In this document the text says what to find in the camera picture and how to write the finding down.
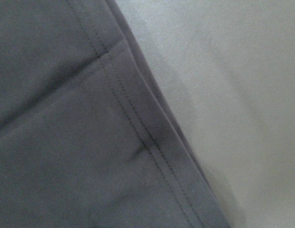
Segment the dark brown t-shirt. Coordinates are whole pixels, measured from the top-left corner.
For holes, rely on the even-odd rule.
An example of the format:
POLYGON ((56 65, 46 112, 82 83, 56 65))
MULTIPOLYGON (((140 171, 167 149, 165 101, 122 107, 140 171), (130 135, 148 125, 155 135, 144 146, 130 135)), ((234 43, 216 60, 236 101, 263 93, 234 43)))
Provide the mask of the dark brown t-shirt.
POLYGON ((0 228, 227 228, 113 0, 0 0, 0 228))

